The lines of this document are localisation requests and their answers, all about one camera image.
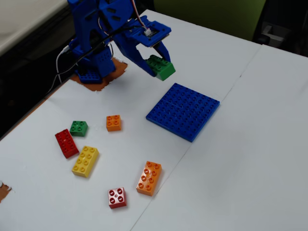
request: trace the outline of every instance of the red wire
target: red wire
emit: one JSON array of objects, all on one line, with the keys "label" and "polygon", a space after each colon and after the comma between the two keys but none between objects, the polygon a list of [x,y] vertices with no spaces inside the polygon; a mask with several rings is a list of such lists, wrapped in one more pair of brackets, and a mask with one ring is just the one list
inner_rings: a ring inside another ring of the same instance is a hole
[{"label": "red wire", "polygon": [[134,10],[135,10],[135,13],[136,13],[136,15],[137,15],[137,19],[138,19],[139,23],[141,24],[141,26],[144,26],[145,28],[148,29],[148,27],[146,27],[145,24],[143,23],[143,21],[140,19],[140,16],[139,16],[138,11],[137,11],[137,8],[136,8],[135,1],[134,1],[134,0],[131,0],[131,3],[132,3],[132,5],[133,5],[133,8],[134,8]]}]

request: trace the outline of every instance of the blue lego plate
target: blue lego plate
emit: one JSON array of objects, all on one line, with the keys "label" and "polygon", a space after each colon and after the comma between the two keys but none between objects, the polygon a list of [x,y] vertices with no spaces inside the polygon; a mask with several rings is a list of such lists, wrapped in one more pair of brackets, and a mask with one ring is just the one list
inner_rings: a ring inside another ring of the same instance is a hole
[{"label": "blue lego plate", "polygon": [[220,102],[175,83],[146,119],[193,142]]}]

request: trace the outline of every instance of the white cable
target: white cable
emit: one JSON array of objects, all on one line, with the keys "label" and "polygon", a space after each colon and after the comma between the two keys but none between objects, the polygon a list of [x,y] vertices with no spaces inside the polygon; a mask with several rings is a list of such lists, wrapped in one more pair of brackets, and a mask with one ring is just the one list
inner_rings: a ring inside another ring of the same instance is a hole
[{"label": "white cable", "polygon": [[[59,53],[58,56],[57,56],[57,59],[56,59],[56,69],[57,69],[57,73],[59,73],[58,60],[59,60],[61,54],[62,54],[62,53]],[[57,75],[57,76],[58,76],[58,78],[59,78],[60,83],[62,83],[60,75]]]},{"label": "white cable", "polygon": [[140,22],[141,26],[142,26],[144,29],[147,30],[148,28],[145,26],[145,24],[143,23],[143,21],[141,20],[139,14],[138,14],[137,7],[136,7],[136,4],[135,4],[135,0],[131,0],[131,3],[132,3],[132,5],[133,5],[133,8],[134,8],[135,13],[136,13],[136,15],[137,15],[138,21]]},{"label": "white cable", "polygon": [[56,76],[54,77],[53,82],[52,82],[52,86],[51,86],[51,88],[49,89],[49,91],[48,91],[47,93],[49,93],[49,92],[52,90],[52,88],[53,88],[53,86],[54,86],[54,83],[55,83],[57,77],[59,78],[60,84],[62,84],[61,77],[60,77],[60,74],[59,74],[58,61],[59,61],[60,56],[61,56],[62,54],[64,54],[65,52],[68,52],[68,51],[69,51],[69,46],[67,45],[67,46],[64,47],[63,50],[58,54],[57,59],[56,59],[57,74],[56,74]]},{"label": "white cable", "polygon": [[98,17],[98,26],[100,27],[101,30],[103,30],[103,28],[102,28],[102,26],[101,26],[100,19],[101,19],[101,18]]}]

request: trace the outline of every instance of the yellow duplo brick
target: yellow duplo brick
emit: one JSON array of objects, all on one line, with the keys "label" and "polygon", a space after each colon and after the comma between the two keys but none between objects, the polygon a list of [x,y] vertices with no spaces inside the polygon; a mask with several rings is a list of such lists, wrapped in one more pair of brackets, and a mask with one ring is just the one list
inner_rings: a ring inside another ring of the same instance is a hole
[{"label": "yellow duplo brick", "polygon": [[99,152],[97,148],[84,146],[72,172],[81,177],[88,177]]}]

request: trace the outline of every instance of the green lego brick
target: green lego brick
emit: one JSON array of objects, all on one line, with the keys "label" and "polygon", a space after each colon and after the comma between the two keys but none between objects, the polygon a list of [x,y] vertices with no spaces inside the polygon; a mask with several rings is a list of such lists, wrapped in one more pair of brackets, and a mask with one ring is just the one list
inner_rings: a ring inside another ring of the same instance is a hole
[{"label": "green lego brick", "polygon": [[152,54],[146,62],[154,73],[157,74],[156,77],[162,81],[166,80],[170,75],[175,73],[175,69],[171,62],[159,58],[156,55]]},{"label": "green lego brick", "polygon": [[88,125],[86,121],[73,121],[70,129],[72,136],[85,136],[88,130]]}]

